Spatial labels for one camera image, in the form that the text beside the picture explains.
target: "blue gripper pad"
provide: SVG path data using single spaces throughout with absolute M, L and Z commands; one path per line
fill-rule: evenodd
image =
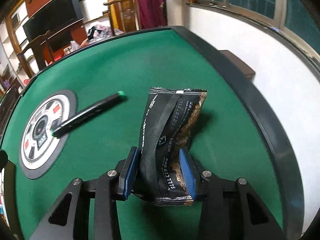
M 195 200 L 200 176 L 186 147 L 179 150 L 179 162 L 188 193 Z
M 119 176 L 117 194 L 122 196 L 123 200 L 127 200 L 131 194 L 139 166 L 139 157 L 139 149 L 137 147 L 131 147 Z

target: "maroon cloth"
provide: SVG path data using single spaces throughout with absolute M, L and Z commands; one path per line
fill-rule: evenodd
M 167 25 L 160 5 L 163 0 L 138 0 L 142 29 Z

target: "black packet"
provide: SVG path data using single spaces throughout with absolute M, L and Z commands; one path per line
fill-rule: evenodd
M 179 164 L 179 149 L 189 147 L 191 129 L 196 123 L 206 90 L 149 91 L 140 129 L 140 180 L 134 194 L 156 205 L 190 205 Z

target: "silver bolt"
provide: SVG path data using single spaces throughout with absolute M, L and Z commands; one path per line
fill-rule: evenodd
M 73 184 L 73 185 L 78 185 L 81 181 L 82 181 L 82 179 L 80 179 L 80 178 L 75 178 L 75 179 L 73 179 L 72 184 Z
M 211 177 L 212 173 L 211 171 L 202 171 L 202 175 L 205 177 Z
M 108 171 L 107 174 L 108 174 L 109 177 L 113 177 L 113 176 L 117 175 L 117 172 L 115 170 L 111 170 L 111 171 Z
M 238 182 L 239 182 L 241 185 L 247 184 L 247 180 L 246 180 L 245 178 L 240 178 L 240 179 L 238 179 Z

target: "black tv screen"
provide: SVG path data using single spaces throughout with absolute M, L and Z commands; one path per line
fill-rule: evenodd
M 29 41 L 48 30 L 55 33 L 83 19 L 79 0 L 51 0 L 39 9 L 24 25 Z

